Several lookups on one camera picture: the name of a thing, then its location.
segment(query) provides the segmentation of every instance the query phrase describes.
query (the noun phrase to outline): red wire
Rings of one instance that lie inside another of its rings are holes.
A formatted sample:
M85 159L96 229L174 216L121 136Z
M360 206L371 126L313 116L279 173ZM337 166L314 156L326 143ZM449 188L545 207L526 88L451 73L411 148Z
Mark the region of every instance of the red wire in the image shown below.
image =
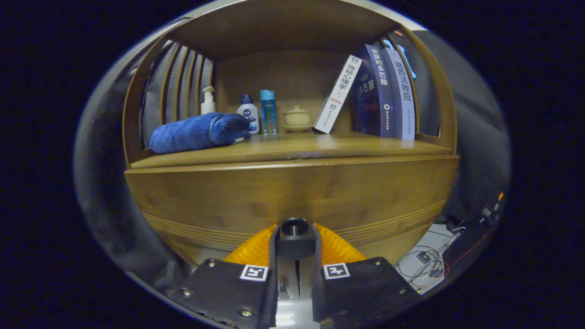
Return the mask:
M451 266L453 266L453 265L457 264L457 262L458 262L458 261L460 261L460 260L461 260L461 258L465 257L465 255L467 255L469 252L471 252L473 249L475 249L475 247L477 247L477 245L478 245L478 244L479 244L481 241L483 241L483 239L485 239L485 238L487 237L487 235L488 235L488 234L491 232L491 230L492 230L492 229L493 229L493 228L490 228L490 230L489 230L489 231L487 231L487 233L486 233L486 234L485 234L485 235L484 235L484 236L483 236L483 237L482 237L482 238L481 238L479 241L477 241L477 243L476 243L476 244L475 244L473 247L471 247L471 248L470 248L470 249L469 249L469 250L468 250L466 253L464 253L464 254L463 254L461 257L459 257L459 258L458 258L458 259L457 259L457 260L456 260L456 261L455 261L453 264L451 264ZM448 264L448 263L445 263L445 264L447 265L447 272L446 272L445 274L447 274L447 273L449 273L449 271L450 271L450 270L449 270L449 267L450 267L450 266L449 266L449 264Z

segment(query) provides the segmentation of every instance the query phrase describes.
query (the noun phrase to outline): soap dispenser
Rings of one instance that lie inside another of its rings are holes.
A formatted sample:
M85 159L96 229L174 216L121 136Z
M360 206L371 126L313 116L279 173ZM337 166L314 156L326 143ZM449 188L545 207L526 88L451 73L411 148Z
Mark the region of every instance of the soap dispenser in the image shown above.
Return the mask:
M252 135L260 132L260 118L258 117L258 108L254 106L252 96L249 94L240 96L242 98L242 104L236 111L236 113L243 115L248 121L250 121L250 133Z
M201 115L215 112L214 96L211 94L215 89L210 85L203 89L205 93L205 102L201 103Z

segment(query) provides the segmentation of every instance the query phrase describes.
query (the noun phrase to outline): blue towel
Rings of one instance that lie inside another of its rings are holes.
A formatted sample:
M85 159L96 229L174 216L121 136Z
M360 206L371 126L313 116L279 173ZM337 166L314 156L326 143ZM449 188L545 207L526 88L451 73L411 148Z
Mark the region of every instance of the blue towel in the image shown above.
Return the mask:
M243 115L207 113L156 128L150 148L164 154L231 145L250 138L249 128Z

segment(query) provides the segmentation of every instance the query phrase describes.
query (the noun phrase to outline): blue water bottle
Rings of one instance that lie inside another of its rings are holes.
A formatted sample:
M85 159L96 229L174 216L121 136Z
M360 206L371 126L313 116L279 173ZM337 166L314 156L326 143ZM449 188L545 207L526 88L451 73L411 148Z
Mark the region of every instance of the blue water bottle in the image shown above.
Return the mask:
M262 127L265 135L276 135L276 103L273 90L260 90Z

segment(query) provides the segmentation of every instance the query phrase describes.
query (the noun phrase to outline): orange part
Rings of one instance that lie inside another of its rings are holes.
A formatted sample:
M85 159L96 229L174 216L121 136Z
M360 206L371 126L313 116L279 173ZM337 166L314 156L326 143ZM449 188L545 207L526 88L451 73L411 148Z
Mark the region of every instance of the orange part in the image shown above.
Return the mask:
M270 261L270 238L276 224L254 234L236 250L232 251L225 262L268 266ZM321 266L326 264L352 263L366 259L361 252L330 229L315 224L321 236Z
M270 261L270 238L276 224L254 234L246 242L232 251L225 259L225 262L237 264L250 264L256 266L268 266Z
M321 266L326 264L352 263L366 259L361 252L342 237L338 236L337 233L317 223L315 223L315 226L321 236Z

